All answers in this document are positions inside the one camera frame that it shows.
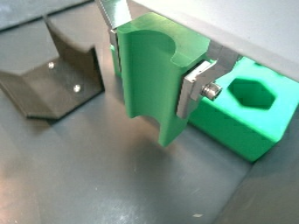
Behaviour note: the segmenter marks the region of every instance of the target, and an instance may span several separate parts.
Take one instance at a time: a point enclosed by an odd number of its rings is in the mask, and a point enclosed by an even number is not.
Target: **hex bolt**
[[[54,64],[53,64],[53,62],[49,62],[49,64],[47,64],[47,68],[49,68],[49,69],[53,69],[53,68],[54,68]]]
[[[80,85],[73,86],[73,92],[77,93],[80,91]]]
[[[218,86],[216,83],[209,83],[205,86],[202,86],[200,95],[205,96],[210,101],[214,101],[214,99],[218,97],[221,91],[221,86]]]

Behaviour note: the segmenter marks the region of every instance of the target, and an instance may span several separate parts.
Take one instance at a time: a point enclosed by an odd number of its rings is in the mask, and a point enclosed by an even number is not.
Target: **dark gray bracket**
[[[94,47],[70,44],[45,17],[59,57],[23,75],[0,71],[0,88],[27,118],[59,119],[104,91]]]

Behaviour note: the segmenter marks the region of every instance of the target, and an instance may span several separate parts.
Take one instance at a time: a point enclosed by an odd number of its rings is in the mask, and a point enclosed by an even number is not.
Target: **gray table surface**
[[[299,81],[299,1],[133,1]]]
[[[126,118],[97,6],[50,19],[96,44],[106,92],[49,123],[23,119],[0,91],[0,223],[212,223],[250,164],[193,127],[160,147],[157,125]],[[0,33],[1,70],[22,74],[55,56],[42,21]]]
[[[1,0],[0,30],[88,0]]]

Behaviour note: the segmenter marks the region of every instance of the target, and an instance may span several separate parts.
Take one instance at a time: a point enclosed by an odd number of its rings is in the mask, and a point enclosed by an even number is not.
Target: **green 3d printed part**
[[[281,139],[299,100],[299,84],[242,58],[217,79],[216,101],[201,99],[190,124],[253,162]]]
[[[182,76],[204,59],[209,40],[154,13],[116,31],[125,111],[129,117],[154,118],[160,123],[158,143],[165,146],[188,122],[174,114]]]

